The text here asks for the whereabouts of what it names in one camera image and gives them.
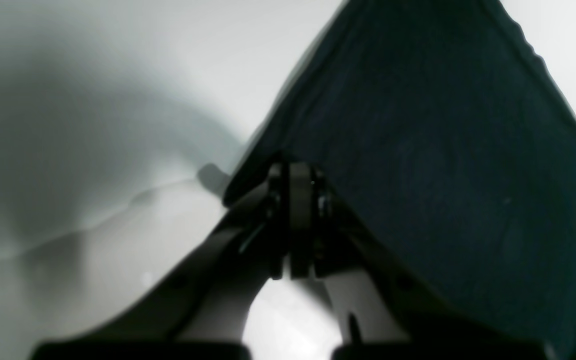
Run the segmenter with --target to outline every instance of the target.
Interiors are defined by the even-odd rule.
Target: dark blue cloth
[[[351,0],[224,196],[318,164],[458,308],[576,359],[576,120],[496,0]]]

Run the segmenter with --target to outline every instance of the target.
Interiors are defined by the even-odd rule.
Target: white surface
[[[223,209],[196,171],[233,171],[339,3],[0,0],[0,360],[109,319],[206,237]],[[503,4],[576,113],[576,0]],[[244,341],[323,360],[341,339],[281,281]]]

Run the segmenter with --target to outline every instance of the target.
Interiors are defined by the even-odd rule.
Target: dark fabric
[[[318,164],[458,308],[576,359],[576,120],[496,0],[351,0],[224,196]]]

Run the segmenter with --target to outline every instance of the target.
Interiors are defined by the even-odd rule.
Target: white background
[[[0,360],[112,318],[199,244],[232,173],[341,0],[0,0]],[[576,114],[576,0],[504,0]],[[324,360],[341,338],[269,282],[244,342]]]

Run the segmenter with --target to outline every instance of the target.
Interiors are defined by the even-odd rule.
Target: white wall
[[[233,171],[340,2],[0,0],[0,360],[109,319],[205,238],[223,209],[195,174]],[[576,0],[503,4],[576,113]],[[244,341],[319,360],[341,340],[274,282]]]

